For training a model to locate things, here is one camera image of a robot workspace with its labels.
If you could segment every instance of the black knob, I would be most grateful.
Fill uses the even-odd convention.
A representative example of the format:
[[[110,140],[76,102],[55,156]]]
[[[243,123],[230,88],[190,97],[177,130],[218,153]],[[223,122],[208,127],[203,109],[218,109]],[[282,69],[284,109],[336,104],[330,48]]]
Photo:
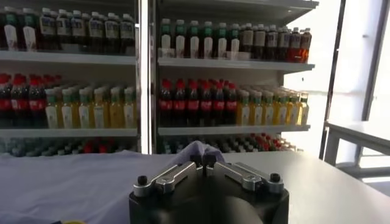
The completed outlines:
[[[278,173],[271,174],[271,182],[277,183],[280,181],[280,175]]]
[[[147,176],[138,176],[138,185],[144,186],[147,184]]]

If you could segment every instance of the red label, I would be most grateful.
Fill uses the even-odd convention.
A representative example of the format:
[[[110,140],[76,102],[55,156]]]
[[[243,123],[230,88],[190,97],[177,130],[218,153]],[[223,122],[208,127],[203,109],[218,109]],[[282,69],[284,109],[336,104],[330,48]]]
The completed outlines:
[[[197,109],[199,109],[199,100],[190,100],[190,101],[188,101],[187,108],[189,110],[197,110]]]
[[[173,108],[175,110],[184,110],[185,109],[185,101],[184,100],[176,100],[174,103],[173,103]]]
[[[213,109],[214,110],[223,110],[225,108],[225,102],[223,101],[214,101]]]
[[[29,103],[31,110],[44,110],[46,108],[45,100],[30,100]]]
[[[11,109],[12,109],[11,100],[5,100],[5,99],[0,100],[0,110],[11,110]]]
[[[228,110],[236,110],[237,109],[237,102],[226,102],[226,109]]]
[[[160,109],[161,110],[171,110],[172,101],[160,100]]]
[[[28,110],[29,101],[28,100],[11,100],[13,110]]]

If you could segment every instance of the display shelf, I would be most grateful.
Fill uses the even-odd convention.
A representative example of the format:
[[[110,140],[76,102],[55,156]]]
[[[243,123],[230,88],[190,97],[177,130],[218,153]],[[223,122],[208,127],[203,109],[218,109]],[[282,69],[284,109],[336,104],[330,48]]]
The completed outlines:
[[[106,129],[0,129],[1,138],[134,137],[136,128]]]
[[[221,127],[174,127],[158,128],[160,136],[179,135],[231,135],[252,133],[280,133],[287,131],[308,131],[310,125],[265,125],[265,126],[221,126]]]
[[[160,66],[193,67],[193,68],[228,68],[228,69],[262,69],[283,71],[284,73],[310,71],[314,65],[305,63],[286,63],[271,61],[235,61],[194,58],[159,58]]]
[[[0,51],[0,61],[69,63],[91,65],[135,65],[135,57],[91,54]]]

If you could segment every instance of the table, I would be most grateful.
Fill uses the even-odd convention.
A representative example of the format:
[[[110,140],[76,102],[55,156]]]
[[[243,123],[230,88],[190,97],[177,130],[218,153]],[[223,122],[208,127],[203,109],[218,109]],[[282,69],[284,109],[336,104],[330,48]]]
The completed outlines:
[[[323,161],[296,152],[229,153],[263,172],[277,172],[290,192],[290,224],[390,223],[390,197]]]

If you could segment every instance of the white shelf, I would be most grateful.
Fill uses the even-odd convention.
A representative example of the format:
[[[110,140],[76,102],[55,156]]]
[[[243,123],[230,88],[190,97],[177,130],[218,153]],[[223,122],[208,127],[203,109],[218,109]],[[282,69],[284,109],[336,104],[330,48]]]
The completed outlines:
[[[133,137],[136,128],[106,129],[0,129],[0,138]]]
[[[91,65],[135,65],[135,57],[91,54],[0,51],[0,61],[69,63]]]
[[[270,126],[222,126],[222,127],[179,127],[158,128],[161,136],[178,135],[232,135],[252,133],[279,133],[287,131],[308,131],[310,125],[270,125]]]

